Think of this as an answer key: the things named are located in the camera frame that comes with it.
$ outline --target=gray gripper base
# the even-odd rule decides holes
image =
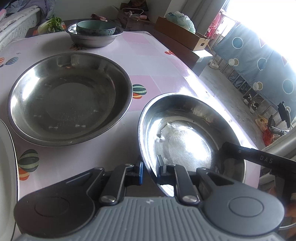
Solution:
[[[198,208],[186,207],[173,197],[125,197],[103,207],[80,231],[62,238],[44,239],[27,234],[17,241],[278,241],[276,233],[237,237],[215,229]]]

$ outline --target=stainless steel bowl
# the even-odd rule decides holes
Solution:
[[[109,36],[87,36],[76,32],[76,23],[66,28],[66,32],[70,35],[75,44],[79,44],[90,48],[104,47],[112,43],[115,38],[123,33],[123,29],[116,27],[115,33]]]
[[[132,83],[115,62],[63,53],[32,65],[14,83],[7,115],[15,132],[41,146],[92,139],[116,124],[132,100]]]
[[[206,167],[244,182],[245,160],[224,159],[219,149],[226,141],[240,145],[227,121],[197,98],[166,93],[152,99],[143,109],[138,138],[142,159],[156,180],[156,156],[165,164],[180,164],[187,171]],[[160,186],[173,196],[173,187]]]

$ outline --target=circle pattern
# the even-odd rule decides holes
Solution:
[[[229,61],[228,61],[228,64],[230,66],[238,66],[239,65],[239,60],[237,58],[231,58]]]
[[[263,89],[263,83],[262,82],[259,81],[259,82],[255,82],[253,84],[253,90],[260,91],[262,89]]]
[[[240,49],[242,48],[242,46],[244,45],[244,41],[242,40],[242,38],[240,37],[235,37],[233,40],[232,40],[232,46],[236,49]]]
[[[258,59],[258,61],[257,61],[257,67],[258,67],[258,69],[260,71],[263,70],[265,68],[265,66],[266,66],[266,63],[267,63],[266,58],[260,58],[260,59]]]
[[[285,79],[283,81],[283,91],[289,95],[293,92],[293,90],[294,90],[293,82],[290,79]]]

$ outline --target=screw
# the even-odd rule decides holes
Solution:
[[[101,197],[101,201],[104,203],[113,203],[116,201],[116,198],[113,196],[106,195],[106,196]]]
[[[187,195],[187,196],[184,196],[182,200],[186,203],[195,203],[197,202],[197,197],[193,195]]]

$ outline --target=bowl rim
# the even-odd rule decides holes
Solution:
[[[164,94],[160,94],[156,97],[154,97],[153,99],[151,99],[146,105],[145,107],[143,108],[141,114],[140,114],[140,118],[139,118],[139,122],[138,122],[138,129],[137,129],[137,132],[138,132],[138,144],[139,144],[139,149],[140,149],[140,155],[141,155],[141,159],[143,160],[144,162],[144,165],[146,167],[146,170],[147,172],[149,173],[149,176],[152,178],[152,180],[154,181],[154,183],[157,184],[157,176],[155,175],[154,171],[152,170],[151,168],[151,165],[150,165],[150,161],[149,161],[149,156],[148,156],[148,152],[145,148],[145,143],[144,143],[144,133],[143,133],[143,126],[144,126],[144,120],[145,120],[145,117],[146,117],[146,114],[148,112],[148,110],[151,108],[151,106],[153,106],[156,102],[158,102],[160,99],[162,98],[165,98],[167,96],[186,96],[188,98],[192,98],[192,99],[196,99],[202,103],[204,103],[206,106],[208,106],[209,108],[213,109],[215,112],[217,112],[214,108],[212,108],[211,106],[209,106],[207,103],[205,103],[204,101],[202,101],[201,99],[197,98],[197,97],[194,97],[194,96],[189,96],[189,95],[184,95],[184,94],[180,94],[180,93],[176,93],[176,92],[171,92],[171,93],[164,93]],[[239,141],[239,138],[237,137],[237,134],[236,132],[233,130],[236,138],[237,138],[237,141],[239,143],[239,145],[241,145],[240,141]],[[247,172],[247,168],[246,168],[246,160],[243,159],[243,163],[244,163],[244,175],[243,175],[243,178],[242,178],[242,183],[245,183],[246,181],[246,172]],[[167,188],[167,185],[159,185],[157,184],[157,186],[161,189],[161,191],[167,195],[167,196],[171,196],[170,194],[170,190]]]
[[[82,34],[75,34],[69,31],[69,28],[71,28],[73,25],[77,25],[77,23],[73,23],[66,27],[66,32],[74,37],[80,38],[80,39],[86,39],[86,40],[98,40],[98,38],[112,38],[119,36],[123,33],[123,28],[116,26],[120,30],[119,33],[117,34],[112,34],[112,35],[82,35]]]
[[[92,21],[96,21],[96,22],[104,22],[104,23],[108,23],[108,24],[111,24],[113,25],[113,28],[106,28],[106,29],[91,29],[91,28],[85,28],[85,27],[81,27],[80,25],[78,25],[79,23],[83,23],[83,22],[92,22]],[[108,30],[113,30],[113,29],[116,29],[116,24],[115,23],[111,23],[111,22],[106,22],[106,21],[102,21],[102,20],[95,20],[95,19],[92,19],[92,20],[83,20],[83,21],[80,21],[77,23],[77,26],[79,28],[82,28],[82,29],[87,29],[87,30],[90,30],[90,31],[108,31]]]
[[[14,92],[14,89],[16,87],[16,85],[19,83],[20,79],[24,76],[24,74],[29,71],[31,68],[33,68],[34,66],[40,64],[43,61],[46,61],[47,59],[56,57],[56,56],[63,56],[63,55],[89,55],[89,56],[93,56],[96,58],[102,58],[105,61],[110,62],[111,64],[113,64],[116,68],[118,68],[124,78],[126,79],[128,88],[129,88],[129,92],[128,92],[128,97],[127,97],[127,101],[124,104],[124,107],[122,108],[122,110],[119,112],[119,114],[112,119],[112,121],[110,121],[108,124],[106,124],[105,126],[103,126],[102,128],[100,128],[99,130],[91,133],[91,135],[86,135],[86,136],[82,136],[82,137],[77,137],[73,140],[61,140],[61,141],[48,141],[48,140],[40,140],[34,137],[29,136],[28,134],[26,134],[25,132],[23,132],[14,122],[11,111],[10,111],[10,106],[11,106],[11,99],[12,99],[12,94]],[[8,98],[7,98],[7,103],[6,103],[6,112],[7,112],[7,118],[8,121],[12,127],[12,129],[17,133],[18,136],[20,136],[22,139],[39,145],[39,146],[45,146],[45,147],[61,147],[61,146],[70,146],[70,145],[74,145],[74,144],[78,144],[78,143],[82,143],[85,141],[88,141],[90,139],[93,139],[101,134],[103,134],[104,132],[106,132],[107,130],[109,130],[111,127],[113,127],[117,122],[120,121],[120,119],[126,114],[126,112],[128,111],[130,105],[131,105],[131,101],[133,99],[133,86],[132,86],[132,82],[130,77],[128,76],[128,74],[126,73],[126,71],[117,63],[115,63],[114,61],[112,61],[111,59],[108,59],[104,56],[98,55],[98,54],[93,54],[93,53],[84,53],[84,52],[80,52],[80,53],[73,53],[73,52],[69,52],[69,53],[61,53],[61,54],[56,54],[56,55],[52,55],[49,56],[47,58],[44,58],[38,62],[36,62],[35,64],[31,65],[29,68],[27,68],[18,78],[17,80],[14,82],[14,84],[12,85],[10,92],[8,94]]]

